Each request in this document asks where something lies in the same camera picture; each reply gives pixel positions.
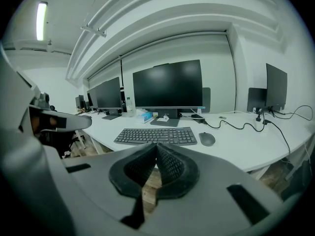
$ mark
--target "cable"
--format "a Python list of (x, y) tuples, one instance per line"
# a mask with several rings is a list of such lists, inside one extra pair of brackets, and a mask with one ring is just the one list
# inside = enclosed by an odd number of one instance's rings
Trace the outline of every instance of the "cable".
[(193, 109), (190, 109), (191, 111), (193, 111), (195, 114), (197, 114)]
[(261, 130), (255, 129), (255, 127), (254, 127), (253, 125), (251, 125), (250, 123), (248, 123), (248, 122), (244, 123), (243, 127), (241, 127), (241, 128), (235, 127), (235, 126), (233, 126), (232, 124), (228, 123), (228, 122), (225, 121), (225, 120), (221, 120), (218, 127), (213, 127), (213, 126), (211, 126), (209, 123), (206, 122), (206, 120), (204, 120), (203, 123), (206, 124), (206, 125), (208, 125), (208, 126), (211, 127), (211, 128), (219, 129), (219, 128), (221, 128), (221, 123), (222, 123), (222, 122), (225, 122), (225, 123), (227, 123), (228, 125), (230, 125), (231, 127), (235, 128), (235, 129), (238, 129), (238, 130), (244, 129), (244, 128), (245, 128), (245, 125), (247, 124), (247, 125), (251, 126), (255, 131), (257, 131), (257, 132), (262, 132), (262, 131), (264, 130), (264, 128), (265, 128), (265, 115), (264, 115), (264, 112), (263, 112), (263, 111), (262, 111), (262, 116), (263, 116), (263, 119), (264, 119), (264, 121), (263, 121), (263, 124), (264, 124), (264, 125), (263, 125), (263, 127), (262, 127)]
[(290, 149), (290, 146), (289, 146), (289, 144), (287, 143), (287, 141), (286, 141), (286, 138), (284, 137), (284, 134), (282, 133), (282, 131), (281, 131), (281, 129), (277, 126), (277, 125), (275, 125), (272, 121), (268, 121), (268, 122), (270, 122), (271, 124), (273, 124), (277, 129), (279, 129), (279, 131), (281, 132), (281, 134), (282, 134), (282, 137), (283, 137), (283, 139), (284, 139), (284, 141), (285, 141), (285, 143), (286, 143), (286, 145), (287, 145), (287, 147), (289, 148), (289, 156), (288, 156), (288, 158), (287, 158), (287, 162), (286, 162), (286, 164), (288, 164), (288, 162), (289, 162), (289, 160), (290, 160), (290, 155), (291, 155), (291, 149)]
[(277, 118), (275, 118), (273, 115), (271, 115), (271, 114), (269, 114), (269, 113), (265, 113), (265, 115), (269, 115), (269, 116), (271, 116), (273, 119), (277, 119)]
[[(312, 111), (312, 117), (311, 117), (311, 119), (307, 119), (307, 118), (305, 118), (304, 116), (301, 116), (301, 115), (295, 113), (299, 108), (302, 108), (302, 107), (309, 107), (309, 108), (311, 109), (311, 111)], [(305, 119), (305, 120), (312, 120), (312, 119), (313, 119), (313, 108), (310, 107), (309, 105), (302, 105), (302, 106), (298, 107), (293, 113), (279, 113), (279, 114), (281, 114), (281, 115), (283, 115), (283, 116), (285, 116), (285, 115), (291, 115), (291, 116), (290, 116), (289, 118), (282, 118), (282, 117), (279, 117), (279, 116), (275, 115), (275, 117), (277, 117), (277, 118), (279, 118), (279, 119), (291, 119), (292, 116), (297, 115), (297, 116), (299, 116), (299, 117), (302, 117), (302, 118)]]
[(235, 110), (235, 111), (230, 111), (230, 112), (225, 112), (225, 113), (219, 113), (219, 114), (233, 114), (233, 113), (242, 113), (242, 114), (245, 114), (245, 115), (250, 115), (250, 116), (252, 116), (252, 115), (256, 115), (255, 113), (246, 113), (246, 112), (242, 112), (242, 111), (237, 111), (237, 110)]
[(194, 118), (194, 117), (190, 117), (190, 116), (182, 116), (182, 117), (187, 117), (187, 118), (196, 119), (196, 120), (203, 120), (204, 119), (204, 118)]
[(309, 156), (310, 171), (311, 171), (311, 176), (313, 176), (313, 173), (312, 173), (312, 165), (311, 165), (311, 157), (310, 157), (310, 155), (309, 155), (309, 153), (308, 153), (308, 151), (307, 151), (305, 142), (304, 142), (304, 148), (305, 148), (306, 154)]
[(293, 164), (292, 164), (291, 162), (289, 162), (289, 161), (283, 161), (282, 159), (281, 159), (280, 161), (282, 161), (283, 163), (289, 163), (289, 164), (293, 165)]

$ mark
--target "fluorescent light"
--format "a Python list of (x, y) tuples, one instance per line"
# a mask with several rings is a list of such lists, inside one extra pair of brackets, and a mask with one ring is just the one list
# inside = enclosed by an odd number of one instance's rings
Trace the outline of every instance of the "fluorescent light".
[(40, 2), (37, 8), (37, 19), (36, 19), (36, 36), (37, 40), (44, 40), (44, 21), (47, 3)]

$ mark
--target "monitor screen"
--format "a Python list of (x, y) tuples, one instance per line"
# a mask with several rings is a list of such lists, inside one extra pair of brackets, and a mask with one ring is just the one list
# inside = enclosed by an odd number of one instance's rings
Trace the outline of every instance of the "monitor screen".
[(267, 65), (266, 106), (283, 106), (286, 102), (287, 73)]
[(133, 74), (136, 108), (202, 106), (199, 60), (163, 64)]
[(122, 108), (119, 77), (103, 82), (95, 87), (95, 90), (99, 109)]
[(79, 97), (75, 97), (75, 105), (77, 106), (77, 108), (81, 108), (81, 103), (80, 103)]
[(97, 99), (96, 99), (96, 91), (95, 88), (87, 91), (89, 105), (91, 108), (97, 108)]

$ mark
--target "tissue box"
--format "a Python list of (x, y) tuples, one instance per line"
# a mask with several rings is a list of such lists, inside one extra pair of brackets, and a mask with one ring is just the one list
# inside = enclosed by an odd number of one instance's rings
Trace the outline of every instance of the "tissue box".
[(153, 119), (153, 113), (152, 112), (144, 112), (137, 109), (137, 115), (136, 120), (139, 123), (146, 123), (147, 121), (150, 121)]

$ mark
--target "keyboard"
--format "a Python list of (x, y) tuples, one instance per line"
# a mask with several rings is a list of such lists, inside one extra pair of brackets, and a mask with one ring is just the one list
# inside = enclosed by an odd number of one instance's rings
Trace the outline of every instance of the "keyboard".
[(129, 145), (166, 143), (186, 146), (197, 144), (197, 140), (190, 127), (157, 129), (125, 128), (114, 142)]

